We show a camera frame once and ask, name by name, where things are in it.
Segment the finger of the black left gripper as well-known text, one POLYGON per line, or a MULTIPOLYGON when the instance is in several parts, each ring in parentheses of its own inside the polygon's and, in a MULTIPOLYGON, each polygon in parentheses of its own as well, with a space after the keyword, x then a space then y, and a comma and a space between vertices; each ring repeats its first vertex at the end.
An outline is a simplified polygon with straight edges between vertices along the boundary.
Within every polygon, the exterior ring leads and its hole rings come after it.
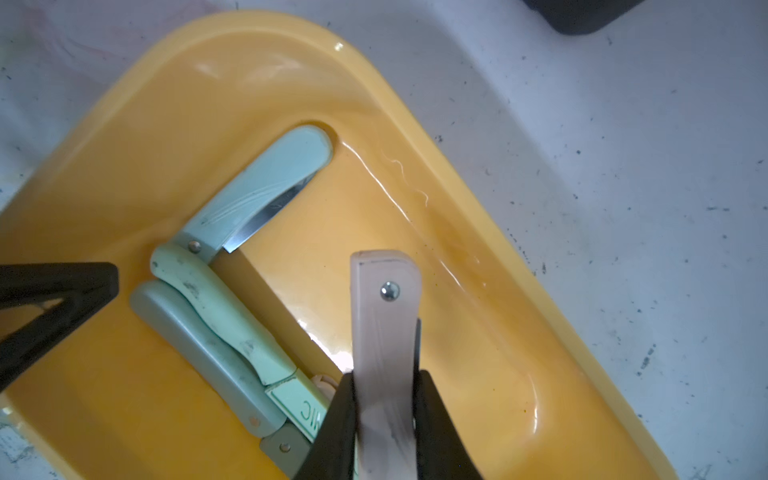
POLYGON ((109 262, 1 267, 1 388, 9 387, 119 293, 109 262))

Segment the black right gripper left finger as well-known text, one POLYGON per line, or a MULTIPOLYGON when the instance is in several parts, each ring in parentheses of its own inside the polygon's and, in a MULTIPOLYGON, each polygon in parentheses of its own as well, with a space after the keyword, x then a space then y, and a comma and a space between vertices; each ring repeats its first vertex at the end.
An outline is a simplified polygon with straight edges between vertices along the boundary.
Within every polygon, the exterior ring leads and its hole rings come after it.
POLYGON ((317 437, 295 480, 352 480, 355 477, 357 407, 353 373, 345 373, 317 437))

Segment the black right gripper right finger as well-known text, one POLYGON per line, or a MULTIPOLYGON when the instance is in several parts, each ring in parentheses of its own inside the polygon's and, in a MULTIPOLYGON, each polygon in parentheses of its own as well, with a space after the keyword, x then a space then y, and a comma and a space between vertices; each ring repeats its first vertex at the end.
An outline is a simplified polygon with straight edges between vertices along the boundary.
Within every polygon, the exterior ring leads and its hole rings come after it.
POLYGON ((482 478, 426 370, 415 377, 413 414, 419 479, 482 478))

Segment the light green knife handle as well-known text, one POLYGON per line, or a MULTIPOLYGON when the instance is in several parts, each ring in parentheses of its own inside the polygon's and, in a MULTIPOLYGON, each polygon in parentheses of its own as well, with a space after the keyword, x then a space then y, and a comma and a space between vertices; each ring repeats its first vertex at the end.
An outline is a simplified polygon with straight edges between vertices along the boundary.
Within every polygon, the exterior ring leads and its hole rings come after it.
POLYGON ((329 400, 211 268, 193 253, 166 243, 152 253, 151 271, 176 288, 212 332, 245 358, 269 400, 313 442, 329 400))

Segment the yellow plastic storage tray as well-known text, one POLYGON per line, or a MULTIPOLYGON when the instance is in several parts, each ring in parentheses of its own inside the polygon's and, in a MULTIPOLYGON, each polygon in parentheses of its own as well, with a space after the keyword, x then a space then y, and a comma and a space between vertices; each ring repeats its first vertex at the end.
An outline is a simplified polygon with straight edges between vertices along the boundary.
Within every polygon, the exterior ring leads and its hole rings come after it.
POLYGON ((2 397, 79 479, 277 479, 224 401, 134 314, 150 255, 285 131, 334 157, 214 270, 310 373, 352 365, 350 258, 409 255, 421 363, 487 479, 674 471, 450 162, 353 46, 276 12, 205 17, 157 43, 1 216, 5 264, 102 261, 120 293, 2 397))

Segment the mint knife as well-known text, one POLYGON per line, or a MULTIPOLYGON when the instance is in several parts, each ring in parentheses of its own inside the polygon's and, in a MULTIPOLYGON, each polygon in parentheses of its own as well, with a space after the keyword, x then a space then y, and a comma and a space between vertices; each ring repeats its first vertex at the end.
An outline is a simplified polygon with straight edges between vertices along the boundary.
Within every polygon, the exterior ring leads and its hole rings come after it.
POLYGON ((220 189, 172 238, 206 264, 232 253, 275 217, 330 163, 329 136, 312 125, 273 142, 220 189))

